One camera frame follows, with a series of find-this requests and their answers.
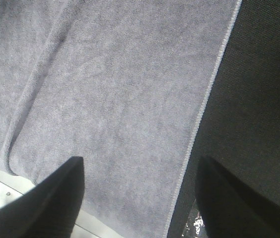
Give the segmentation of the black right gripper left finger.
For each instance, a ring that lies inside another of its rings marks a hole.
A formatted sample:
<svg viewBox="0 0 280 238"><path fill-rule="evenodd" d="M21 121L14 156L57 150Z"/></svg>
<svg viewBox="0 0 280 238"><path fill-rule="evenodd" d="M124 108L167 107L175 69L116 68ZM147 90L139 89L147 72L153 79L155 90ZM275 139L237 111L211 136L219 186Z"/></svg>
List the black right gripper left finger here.
<svg viewBox="0 0 280 238"><path fill-rule="evenodd" d="M0 208L0 238L69 238L83 195L83 158L71 157L40 184Z"/></svg>

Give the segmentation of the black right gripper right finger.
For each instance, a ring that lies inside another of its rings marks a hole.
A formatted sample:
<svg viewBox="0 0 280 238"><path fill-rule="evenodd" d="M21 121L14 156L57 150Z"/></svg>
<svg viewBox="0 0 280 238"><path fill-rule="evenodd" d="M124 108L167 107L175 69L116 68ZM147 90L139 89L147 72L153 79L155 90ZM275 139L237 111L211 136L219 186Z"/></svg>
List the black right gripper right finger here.
<svg viewBox="0 0 280 238"><path fill-rule="evenodd" d="M198 163L195 193L210 238L280 238L280 206L211 157Z"/></svg>

